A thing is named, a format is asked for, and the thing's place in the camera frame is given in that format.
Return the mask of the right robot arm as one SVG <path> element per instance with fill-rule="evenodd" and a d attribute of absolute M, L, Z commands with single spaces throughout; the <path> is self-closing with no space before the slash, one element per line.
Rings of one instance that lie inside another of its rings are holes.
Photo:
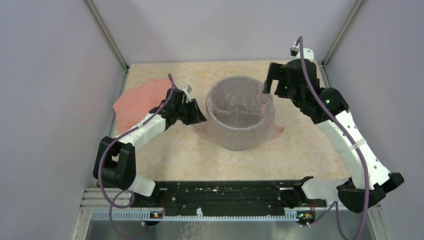
<path fill-rule="evenodd" d="M 315 99 L 307 85 L 300 59 L 287 64 L 271 62 L 263 91 L 270 93 L 273 81 L 277 81 L 274 95 L 291 100 L 327 136 L 345 163 L 350 177 L 332 180 L 310 178 L 293 192 L 293 200 L 299 206 L 307 206 L 317 199 L 337 201 L 351 212 L 361 213 L 366 187 L 369 188 L 368 206 L 372 207 L 405 180 L 399 172 L 390 172 L 373 153 L 341 93 L 333 87 L 320 86 L 316 64 L 307 59 L 305 67 L 312 89 L 338 123 L 334 123 Z"/>

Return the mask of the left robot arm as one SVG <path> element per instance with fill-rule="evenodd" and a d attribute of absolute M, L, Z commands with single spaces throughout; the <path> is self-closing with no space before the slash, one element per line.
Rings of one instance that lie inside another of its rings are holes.
<path fill-rule="evenodd" d="M 106 136 L 100 141 L 93 176 L 101 188 L 113 187 L 141 195 L 141 200 L 149 207 L 160 202 L 161 194 L 155 190 L 155 181 L 137 173 L 136 154 L 176 122 L 186 126 L 206 122 L 197 100 L 190 95 L 191 91 L 189 85 L 181 89 L 170 88 L 166 99 L 130 130 L 116 137 Z"/>

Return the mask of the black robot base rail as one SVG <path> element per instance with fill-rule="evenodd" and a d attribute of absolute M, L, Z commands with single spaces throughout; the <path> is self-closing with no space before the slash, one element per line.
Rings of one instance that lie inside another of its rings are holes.
<path fill-rule="evenodd" d="M 135 195 L 133 208 L 160 208 L 165 216 L 283 216 L 286 209 L 326 207 L 323 199 L 308 199 L 301 180 L 158 181 L 152 196 Z"/>

